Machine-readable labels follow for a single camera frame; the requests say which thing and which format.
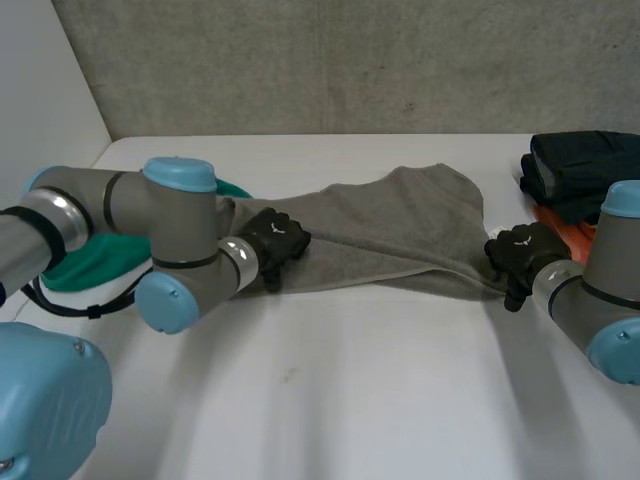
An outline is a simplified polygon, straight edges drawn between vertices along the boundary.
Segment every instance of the black cloth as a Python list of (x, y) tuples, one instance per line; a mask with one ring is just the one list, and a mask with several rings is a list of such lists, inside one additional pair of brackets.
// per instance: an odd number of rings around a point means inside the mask
[(534, 135), (522, 157), (520, 189), (574, 225), (595, 224), (609, 187), (640, 179), (640, 135), (565, 132)]

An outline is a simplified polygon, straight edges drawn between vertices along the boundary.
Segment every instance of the table surface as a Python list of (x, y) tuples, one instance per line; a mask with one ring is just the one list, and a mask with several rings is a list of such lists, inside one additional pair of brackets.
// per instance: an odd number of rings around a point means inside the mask
[[(132, 138), (96, 167), (201, 158), (254, 196), (279, 198), (446, 163), (479, 186), (490, 231), (532, 219), (514, 180), (529, 138)], [(50, 296), (101, 302), (143, 269)], [(508, 314), (500, 302), (370, 285), (227, 302), (177, 336), (134, 309), (91, 322), (28, 304), (18, 320), (87, 338), (112, 366), (111, 417), (74, 480), (635, 480), (640, 471), (640, 390), (602, 378), (531, 302)]]

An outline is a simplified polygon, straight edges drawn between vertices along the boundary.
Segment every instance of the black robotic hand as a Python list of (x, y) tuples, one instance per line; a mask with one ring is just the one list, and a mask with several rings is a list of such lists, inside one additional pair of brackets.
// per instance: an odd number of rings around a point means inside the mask
[(249, 220), (238, 236), (258, 255), (264, 287), (272, 293), (282, 288), (281, 269), (285, 262), (299, 259), (311, 241), (311, 234), (299, 222), (273, 208), (265, 208)]
[(485, 244), (484, 251), (493, 268), (508, 275), (504, 306), (510, 312), (522, 308), (540, 270), (557, 260), (571, 258), (560, 237), (539, 222), (500, 232), (496, 240)]

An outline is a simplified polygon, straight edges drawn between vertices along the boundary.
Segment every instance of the gray towel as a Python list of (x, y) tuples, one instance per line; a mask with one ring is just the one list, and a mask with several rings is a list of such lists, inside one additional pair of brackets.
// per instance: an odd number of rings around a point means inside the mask
[(400, 167), (373, 183), (283, 200), (225, 198), (220, 233), (236, 233), (265, 207), (313, 235), (305, 256), (287, 264), (284, 292), (370, 282), (473, 300), (504, 292), (484, 254), (482, 195), (446, 165)]

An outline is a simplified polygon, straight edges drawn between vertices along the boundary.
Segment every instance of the concrete wall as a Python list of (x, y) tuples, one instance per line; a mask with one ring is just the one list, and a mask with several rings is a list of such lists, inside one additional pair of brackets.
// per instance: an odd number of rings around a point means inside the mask
[(54, 0), (114, 138), (640, 131), (638, 0)]
[(39, 168), (92, 165), (110, 143), (49, 0), (0, 0), (0, 208)]

